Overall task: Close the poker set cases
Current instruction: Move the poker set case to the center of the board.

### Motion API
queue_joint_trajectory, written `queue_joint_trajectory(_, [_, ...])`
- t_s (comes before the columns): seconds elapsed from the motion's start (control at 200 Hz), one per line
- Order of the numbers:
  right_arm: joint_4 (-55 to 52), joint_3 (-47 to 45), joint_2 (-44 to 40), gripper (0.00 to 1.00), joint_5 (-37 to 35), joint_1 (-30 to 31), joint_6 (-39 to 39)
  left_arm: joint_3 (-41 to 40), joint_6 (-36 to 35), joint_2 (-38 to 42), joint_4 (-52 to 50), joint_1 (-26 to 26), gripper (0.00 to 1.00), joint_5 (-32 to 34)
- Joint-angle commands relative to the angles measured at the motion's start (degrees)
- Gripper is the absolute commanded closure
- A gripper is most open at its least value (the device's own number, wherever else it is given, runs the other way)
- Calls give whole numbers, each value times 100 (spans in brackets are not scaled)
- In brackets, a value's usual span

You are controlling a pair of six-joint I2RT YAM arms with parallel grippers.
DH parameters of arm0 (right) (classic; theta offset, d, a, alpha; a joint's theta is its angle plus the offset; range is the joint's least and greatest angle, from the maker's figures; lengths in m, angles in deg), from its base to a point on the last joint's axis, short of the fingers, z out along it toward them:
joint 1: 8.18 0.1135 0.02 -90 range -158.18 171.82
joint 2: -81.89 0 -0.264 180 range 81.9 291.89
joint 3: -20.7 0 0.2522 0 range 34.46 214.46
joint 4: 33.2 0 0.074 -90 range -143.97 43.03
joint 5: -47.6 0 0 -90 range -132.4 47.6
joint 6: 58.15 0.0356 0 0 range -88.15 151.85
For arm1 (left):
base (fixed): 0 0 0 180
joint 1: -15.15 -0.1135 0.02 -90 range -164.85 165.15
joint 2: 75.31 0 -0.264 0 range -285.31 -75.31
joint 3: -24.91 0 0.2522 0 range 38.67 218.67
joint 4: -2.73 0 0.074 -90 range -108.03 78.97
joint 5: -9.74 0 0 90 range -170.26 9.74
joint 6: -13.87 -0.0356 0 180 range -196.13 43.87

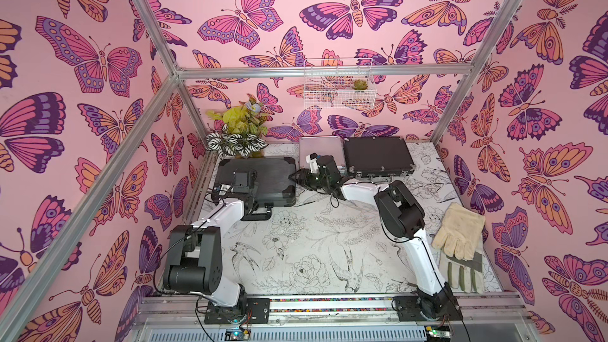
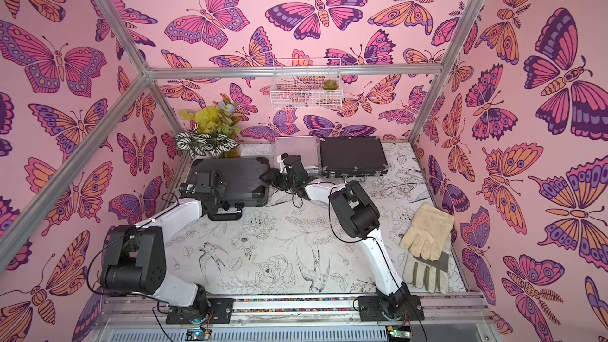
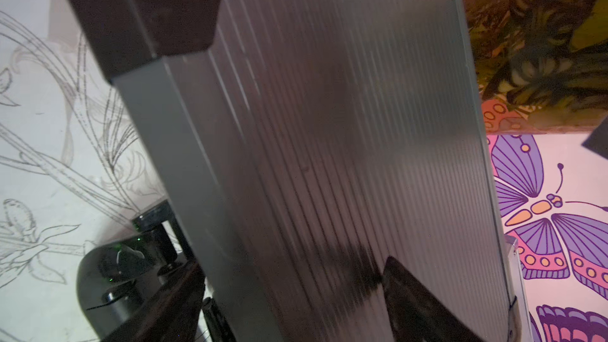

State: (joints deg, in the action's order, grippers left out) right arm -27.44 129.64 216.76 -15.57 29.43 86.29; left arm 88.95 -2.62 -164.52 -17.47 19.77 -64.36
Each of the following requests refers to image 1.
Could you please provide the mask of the large black poker case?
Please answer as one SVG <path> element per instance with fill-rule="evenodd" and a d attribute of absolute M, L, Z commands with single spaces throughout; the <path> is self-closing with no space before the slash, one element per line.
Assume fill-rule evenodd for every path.
<path fill-rule="evenodd" d="M 233 181 L 237 170 L 255 170 L 258 190 L 256 201 L 258 209 L 244 209 L 245 222 L 266 221 L 276 207 L 292 207 L 296 203 L 296 185 L 290 180 L 295 173 L 294 158 L 233 158 L 224 159 L 218 165 L 215 182 L 212 186 L 212 200 L 215 204 L 223 202 L 223 196 Z"/>

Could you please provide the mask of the small silver poker case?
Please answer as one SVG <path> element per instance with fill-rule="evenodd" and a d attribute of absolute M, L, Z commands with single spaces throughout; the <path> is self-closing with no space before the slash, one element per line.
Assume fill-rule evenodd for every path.
<path fill-rule="evenodd" d="M 311 154 L 333 156 L 337 168 L 345 170 L 344 142 L 339 136 L 307 136 L 299 140 L 299 166 L 309 168 L 307 157 Z"/>

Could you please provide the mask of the black medium poker case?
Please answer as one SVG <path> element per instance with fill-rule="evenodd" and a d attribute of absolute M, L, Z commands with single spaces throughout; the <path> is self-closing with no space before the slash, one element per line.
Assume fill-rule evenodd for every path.
<path fill-rule="evenodd" d="M 345 164 L 354 177 L 405 177 L 415 163 L 408 144 L 399 137 L 359 137 L 344 142 Z"/>

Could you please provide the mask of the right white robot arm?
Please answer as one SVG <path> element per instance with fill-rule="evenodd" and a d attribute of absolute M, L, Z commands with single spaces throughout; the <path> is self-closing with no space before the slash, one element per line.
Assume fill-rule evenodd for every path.
<path fill-rule="evenodd" d="M 310 167 L 292 173 L 291 181 L 338 201 L 369 204 L 378 211 L 383 233 L 402 246 L 413 269 L 421 317 L 429 321 L 462 321 L 460 305 L 432 256 L 424 209 L 406 185 L 400 180 L 380 184 L 344 177 L 330 155 L 311 154 L 308 161 Z"/>

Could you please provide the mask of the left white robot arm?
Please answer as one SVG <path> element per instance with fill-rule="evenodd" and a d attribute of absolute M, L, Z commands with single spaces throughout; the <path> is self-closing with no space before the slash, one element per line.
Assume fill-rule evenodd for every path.
<path fill-rule="evenodd" d="M 257 210 L 256 178 L 254 170 L 236 171 L 209 217 L 170 232 L 162 274 L 166 290 L 204 297 L 216 310 L 245 311 L 245 289 L 223 274 L 222 243 L 235 223 Z"/>

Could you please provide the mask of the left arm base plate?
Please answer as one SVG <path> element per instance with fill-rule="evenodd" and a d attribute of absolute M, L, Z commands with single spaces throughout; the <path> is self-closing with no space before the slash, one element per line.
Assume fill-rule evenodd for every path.
<path fill-rule="evenodd" d="M 206 325 L 267 324 L 270 315 L 269 298 L 248 298 L 239 300 L 235 307 L 219 307 L 212 303 L 207 306 L 204 316 Z"/>

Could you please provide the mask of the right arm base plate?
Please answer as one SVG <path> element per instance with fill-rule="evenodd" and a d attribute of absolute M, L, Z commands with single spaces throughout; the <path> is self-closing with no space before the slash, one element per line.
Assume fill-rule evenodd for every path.
<path fill-rule="evenodd" d="M 454 299 L 435 297 L 420 297 L 404 295 L 393 298 L 393 311 L 399 321 L 462 321 L 463 316 L 459 305 Z"/>

